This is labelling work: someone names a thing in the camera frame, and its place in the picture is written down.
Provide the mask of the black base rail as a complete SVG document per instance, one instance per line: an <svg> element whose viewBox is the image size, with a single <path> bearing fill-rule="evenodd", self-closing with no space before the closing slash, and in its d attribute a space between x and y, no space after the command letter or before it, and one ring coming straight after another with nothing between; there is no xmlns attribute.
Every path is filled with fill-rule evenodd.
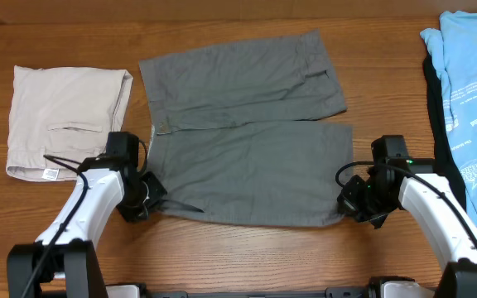
<svg viewBox="0 0 477 298"><path fill-rule="evenodd" d="M323 291L250 291L221 293L187 293L185 291L150 292L144 284L106 286L103 289L85 289L83 293L46 291L41 297L114 297L114 298L430 298L433 290L412 281L388 281L378 287L342 286L329 287Z"/></svg>

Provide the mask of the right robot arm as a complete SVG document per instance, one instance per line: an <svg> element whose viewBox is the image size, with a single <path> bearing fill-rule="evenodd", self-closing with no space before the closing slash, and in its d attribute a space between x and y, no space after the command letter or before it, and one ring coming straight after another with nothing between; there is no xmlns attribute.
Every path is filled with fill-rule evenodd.
<svg viewBox="0 0 477 298"><path fill-rule="evenodd" d="M368 179L354 175L340 184L338 211L358 223L381 228L396 209L416 220L430 243L442 275L436 289L403 276L373 277L363 297L477 297L477 228L460 206L449 181L432 159L412 158L401 135L371 144Z"/></svg>

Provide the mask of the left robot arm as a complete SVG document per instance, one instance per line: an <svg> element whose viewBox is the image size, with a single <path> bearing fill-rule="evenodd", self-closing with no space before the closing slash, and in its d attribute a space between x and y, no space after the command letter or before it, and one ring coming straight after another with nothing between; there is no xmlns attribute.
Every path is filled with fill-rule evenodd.
<svg viewBox="0 0 477 298"><path fill-rule="evenodd" d="M145 143L130 132L111 132L104 153L82 162L46 159L77 175L64 207L34 243L17 244L7 256L11 297L146 297L142 283L106 285L96 248L110 215L129 223L147 220L166 190L138 161Z"/></svg>

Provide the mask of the light blue printed t-shirt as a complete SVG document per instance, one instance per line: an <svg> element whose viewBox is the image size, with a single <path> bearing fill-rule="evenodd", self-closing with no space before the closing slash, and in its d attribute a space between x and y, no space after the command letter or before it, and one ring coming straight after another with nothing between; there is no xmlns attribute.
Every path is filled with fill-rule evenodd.
<svg viewBox="0 0 477 298"><path fill-rule="evenodd" d="M465 209L477 227L477 13L443 12L420 33L441 83L452 160L465 184Z"/></svg>

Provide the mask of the folded beige shorts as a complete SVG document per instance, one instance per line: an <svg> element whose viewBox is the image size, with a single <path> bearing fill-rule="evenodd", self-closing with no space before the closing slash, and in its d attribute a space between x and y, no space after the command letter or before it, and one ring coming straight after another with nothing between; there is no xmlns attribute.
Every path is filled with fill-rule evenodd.
<svg viewBox="0 0 477 298"><path fill-rule="evenodd" d="M82 162L121 130L133 77L88 67L14 68L6 172L30 182L75 180L46 156Z"/></svg>

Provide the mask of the grey shorts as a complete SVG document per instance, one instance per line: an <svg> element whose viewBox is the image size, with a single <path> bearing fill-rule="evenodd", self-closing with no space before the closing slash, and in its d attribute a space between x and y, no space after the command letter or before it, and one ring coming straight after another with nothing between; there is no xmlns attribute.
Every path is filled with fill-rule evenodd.
<svg viewBox="0 0 477 298"><path fill-rule="evenodd" d="M335 173L353 131L332 117L344 93L318 31L237 41L142 60L152 118L155 209L236 225L340 221Z"/></svg>

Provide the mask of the black garment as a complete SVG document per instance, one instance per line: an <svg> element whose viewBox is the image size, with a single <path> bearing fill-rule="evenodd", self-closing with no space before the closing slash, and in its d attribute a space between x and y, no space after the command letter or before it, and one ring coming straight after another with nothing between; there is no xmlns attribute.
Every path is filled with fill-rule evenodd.
<svg viewBox="0 0 477 298"><path fill-rule="evenodd" d="M460 174L460 170L453 162L451 148L448 143L445 129L444 108L441 96L441 81L431 62L431 55L426 54L422 62L423 73L426 79L427 110L434 137L434 155L437 171L449 179L453 194L461 207L467 210L467 189Z"/></svg>

